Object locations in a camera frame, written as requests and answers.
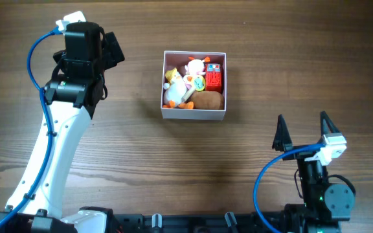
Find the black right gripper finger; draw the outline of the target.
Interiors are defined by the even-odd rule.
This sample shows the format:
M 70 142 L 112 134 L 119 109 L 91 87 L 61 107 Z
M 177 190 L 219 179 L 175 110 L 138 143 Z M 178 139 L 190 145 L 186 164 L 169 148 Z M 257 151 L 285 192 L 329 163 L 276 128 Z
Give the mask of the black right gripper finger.
M 293 149 L 293 143 L 283 115 L 278 116 L 277 130 L 273 139 L 272 148 L 275 151 L 287 152 Z
M 340 132 L 339 129 L 336 127 L 336 125 L 331 121 L 326 111 L 320 112 L 320 120 L 321 120 L 321 134 L 322 135 Z

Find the white yellow plush duck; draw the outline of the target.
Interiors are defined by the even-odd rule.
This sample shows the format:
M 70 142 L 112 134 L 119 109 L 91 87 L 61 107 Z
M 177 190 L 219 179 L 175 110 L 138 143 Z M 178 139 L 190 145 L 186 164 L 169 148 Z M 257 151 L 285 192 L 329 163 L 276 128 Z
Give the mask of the white yellow plush duck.
M 188 89 L 183 81 L 183 77 L 177 71 L 176 68 L 165 72 L 166 82 L 163 84 L 164 95 L 163 95 L 163 108 L 181 108 L 181 109 L 193 109 L 193 102 L 185 102 L 183 100 L 184 95 Z

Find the white pink plush toy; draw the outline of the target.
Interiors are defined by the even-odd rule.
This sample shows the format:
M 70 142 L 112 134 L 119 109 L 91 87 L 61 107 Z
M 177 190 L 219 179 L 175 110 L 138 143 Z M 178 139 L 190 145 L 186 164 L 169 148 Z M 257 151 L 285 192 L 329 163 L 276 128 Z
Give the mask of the white pink plush toy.
M 195 59 L 194 57 L 189 57 L 189 62 L 184 66 L 185 76 L 186 75 L 200 75 L 204 77 L 205 75 L 205 64 L 210 61 L 209 57 L 203 59 Z

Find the yellow wooden rattle drum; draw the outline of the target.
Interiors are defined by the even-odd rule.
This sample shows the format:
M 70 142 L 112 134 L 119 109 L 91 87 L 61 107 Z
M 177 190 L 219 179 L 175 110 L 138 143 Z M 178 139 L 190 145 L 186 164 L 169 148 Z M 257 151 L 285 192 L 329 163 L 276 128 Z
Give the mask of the yellow wooden rattle drum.
M 205 79 L 200 75 L 186 75 L 183 79 L 190 86 L 182 97 L 183 102 L 187 101 L 195 91 L 203 91 L 205 89 Z

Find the brown plush bear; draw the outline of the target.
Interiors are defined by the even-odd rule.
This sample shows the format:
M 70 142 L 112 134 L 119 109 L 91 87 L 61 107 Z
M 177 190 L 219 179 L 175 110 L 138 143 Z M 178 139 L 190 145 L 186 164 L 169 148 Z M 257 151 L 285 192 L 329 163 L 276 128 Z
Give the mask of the brown plush bear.
M 196 109 L 223 110 L 224 108 L 224 97 L 216 91 L 195 92 L 191 96 L 191 101 Z

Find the red toy fire truck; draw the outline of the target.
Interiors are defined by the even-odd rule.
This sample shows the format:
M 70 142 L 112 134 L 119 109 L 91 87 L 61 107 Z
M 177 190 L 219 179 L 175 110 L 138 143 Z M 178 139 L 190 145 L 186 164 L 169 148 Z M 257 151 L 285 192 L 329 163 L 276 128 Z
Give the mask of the red toy fire truck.
M 222 73 L 219 63 L 209 63 L 205 66 L 205 90 L 222 93 Z

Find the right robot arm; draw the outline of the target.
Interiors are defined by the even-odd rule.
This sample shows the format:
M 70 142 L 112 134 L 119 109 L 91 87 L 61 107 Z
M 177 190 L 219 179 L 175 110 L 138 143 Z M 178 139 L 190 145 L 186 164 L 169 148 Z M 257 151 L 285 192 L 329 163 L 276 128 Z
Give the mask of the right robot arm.
M 330 175 L 327 165 L 347 149 L 347 141 L 325 111 L 320 113 L 322 145 L 308 150 L 294 146 L 284 117 L 278 117 L 272 148 L 288 152 L 285 161 L 295 160 L 293 178 L 302 204 L 286 204 L 277 227 L 280 232 L 340 232 L 340 222 L 349 221 L 356 200 L 354 185 L 342 175 Z

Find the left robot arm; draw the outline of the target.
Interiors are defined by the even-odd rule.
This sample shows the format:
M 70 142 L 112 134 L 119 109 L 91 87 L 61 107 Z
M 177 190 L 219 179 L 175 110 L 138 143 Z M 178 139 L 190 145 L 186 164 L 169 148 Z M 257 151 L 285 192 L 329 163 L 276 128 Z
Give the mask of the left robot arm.
M 104 72 L 124 60 L 115 35 L 78 21 L 53 30 L 65 49 L 46 85 L 38 87 L 43 119 L 26 170 L 0 211 L 0 232 L 121 232 L 109 208 L 85 206 L 62 214 L 63 193 L 77 145 L 99 101 L 107 98 Z

